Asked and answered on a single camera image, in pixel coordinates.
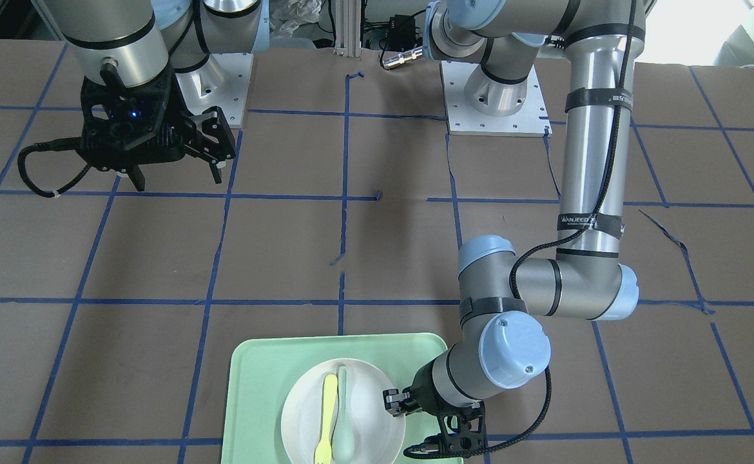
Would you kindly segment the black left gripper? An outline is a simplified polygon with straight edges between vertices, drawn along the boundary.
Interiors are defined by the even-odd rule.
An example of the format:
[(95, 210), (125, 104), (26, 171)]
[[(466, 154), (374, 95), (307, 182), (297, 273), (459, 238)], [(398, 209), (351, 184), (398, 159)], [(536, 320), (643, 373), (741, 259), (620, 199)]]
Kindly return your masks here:
[(483, 401), (467, 407), (456, 407), (436, 393), (432, 382), (412, 383), (402, 391), (382, 392), (383, 406), (392, 417), (418, 413), (421, 409), (437, 419), (439, 432), (409, 447), (409, 456), (416, 460), (469, 458), (488, 452)]

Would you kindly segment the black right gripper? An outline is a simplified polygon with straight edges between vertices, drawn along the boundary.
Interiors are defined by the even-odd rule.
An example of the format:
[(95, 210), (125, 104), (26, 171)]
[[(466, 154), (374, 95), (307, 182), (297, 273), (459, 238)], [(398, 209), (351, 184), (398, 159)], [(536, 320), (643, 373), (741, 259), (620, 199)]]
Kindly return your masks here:
[(236, 138), (220, 106), (192, 115), (171, 65), (148, 82), (126, 87), (117, 65), (103, 63), (101, 83), (81, 88), (83, 127), (77, 153), (97, 170), (124, 171), (138, 193), (146, 188), (139, 166), (176, 162), (186, 155), (208, 164), (215, 183), (236, 155)]

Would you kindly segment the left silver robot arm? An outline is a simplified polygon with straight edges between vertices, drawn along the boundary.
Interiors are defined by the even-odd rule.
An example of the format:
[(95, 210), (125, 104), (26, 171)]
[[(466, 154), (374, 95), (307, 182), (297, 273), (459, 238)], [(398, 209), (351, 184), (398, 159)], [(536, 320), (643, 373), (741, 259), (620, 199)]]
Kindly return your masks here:
[[(422, 53), (478, 64), (465, 93), (478, 111), (516, 113), (546, 38), (563, 40), (571, 65), (557, 238), (518, 255), (501, 236), (478, 236), (458, 253), (462, 341), (424, 365), (412, 385), (383, 393), (397, 416), (424, 412), (439, 431), (406, 458), (489, 454), (529, 437), (550, 407), (551, 345), (538, 316), (621, 320), (639, 299), (619, 262), (634, 63), (643, 51), (639, 1), (433, 1)], [(533, 424), (490, 445), (484, 401), (545, 377)]]

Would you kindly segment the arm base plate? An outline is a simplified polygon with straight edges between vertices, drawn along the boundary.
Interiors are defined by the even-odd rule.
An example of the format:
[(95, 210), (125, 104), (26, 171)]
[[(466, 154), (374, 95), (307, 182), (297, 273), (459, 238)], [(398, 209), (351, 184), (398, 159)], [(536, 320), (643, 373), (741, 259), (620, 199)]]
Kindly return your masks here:
[(244, 127), (252, 53), (210, 55), (197, 70), (177, 72), (177, 82), (188, 110), (200, 115), (218, 106), (233, 129)]
[(525, 81), (503, 84), (479, 64), (441, 63), (451, 135), (542, 137), (552, 134), (535, 68)]

